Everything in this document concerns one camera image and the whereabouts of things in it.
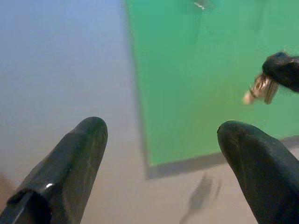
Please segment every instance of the green surface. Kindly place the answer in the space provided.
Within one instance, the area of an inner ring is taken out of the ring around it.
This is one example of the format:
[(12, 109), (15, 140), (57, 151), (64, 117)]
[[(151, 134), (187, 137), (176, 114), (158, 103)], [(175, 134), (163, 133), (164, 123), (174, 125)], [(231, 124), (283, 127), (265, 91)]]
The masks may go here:
[(271, 105), (242, 97), (267, 56), (298, 53), (299, 1), (126, 0), (151, 166), (220, 151), (217, 129), (236, 119), (276, 138), (299, 134), (299, 96)]

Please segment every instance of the gray surface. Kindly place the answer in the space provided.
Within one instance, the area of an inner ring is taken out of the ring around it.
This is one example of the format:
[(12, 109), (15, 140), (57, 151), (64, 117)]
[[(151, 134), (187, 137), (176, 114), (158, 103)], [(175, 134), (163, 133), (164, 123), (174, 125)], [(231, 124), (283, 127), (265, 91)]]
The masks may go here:
[(108, 144), (82, 224), (176, 224), (188, 212), (184, 224), (256, 223), (221, 155), (149, 180), (122, 2), (4, 0), (0, 36), (0, 172), (12, 185), (98, 116)]

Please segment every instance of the green mat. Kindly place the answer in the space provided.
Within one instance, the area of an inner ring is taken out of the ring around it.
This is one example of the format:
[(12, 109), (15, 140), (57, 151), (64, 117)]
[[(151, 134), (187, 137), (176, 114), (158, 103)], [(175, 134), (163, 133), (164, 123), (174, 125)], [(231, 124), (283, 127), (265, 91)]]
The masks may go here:
[(299, 96), (242, 97), (267, 56), (299, 53), (299, 1), (126, 0), (150, 166), (220, 152), (235, 119), (276, 138), (299, 134)]

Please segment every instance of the black object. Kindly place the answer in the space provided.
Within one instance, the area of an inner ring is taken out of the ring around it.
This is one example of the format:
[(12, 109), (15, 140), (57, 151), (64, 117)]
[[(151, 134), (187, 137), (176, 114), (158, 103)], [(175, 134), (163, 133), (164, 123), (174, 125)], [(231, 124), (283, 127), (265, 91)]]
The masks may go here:
[(217, 132), (222, 153), (260, 224), (299, 223), (299, 161), (277, 139), (238, 121)]
[(66, 134), (8, 200), (0, 224), (79, 224), (107, 143), (107, 126), (86, 118)]
[(263, 73), (275, 82), (299, 92), (299, 57), (278, 52), (269, 56), (263, 64)]

